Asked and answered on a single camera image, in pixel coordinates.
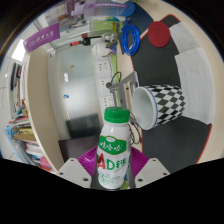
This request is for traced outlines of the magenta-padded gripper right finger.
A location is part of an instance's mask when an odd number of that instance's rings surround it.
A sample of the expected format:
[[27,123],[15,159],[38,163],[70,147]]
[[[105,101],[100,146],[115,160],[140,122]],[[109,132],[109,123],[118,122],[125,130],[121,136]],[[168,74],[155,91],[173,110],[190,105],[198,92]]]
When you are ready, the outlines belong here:
[[170,172],[157,158],[149,159],[138,149],[131,148],[128,182],[131,189],[140,188],[166,177]]

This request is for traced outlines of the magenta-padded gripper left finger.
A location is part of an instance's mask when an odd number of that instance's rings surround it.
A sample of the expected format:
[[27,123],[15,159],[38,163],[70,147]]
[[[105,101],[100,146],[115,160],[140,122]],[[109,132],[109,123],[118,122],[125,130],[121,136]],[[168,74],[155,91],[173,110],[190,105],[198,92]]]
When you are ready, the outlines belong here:
[[69,158],[56,175],[83,188],[90,188],[96,168],[96,151],[94,147],[79,158]]

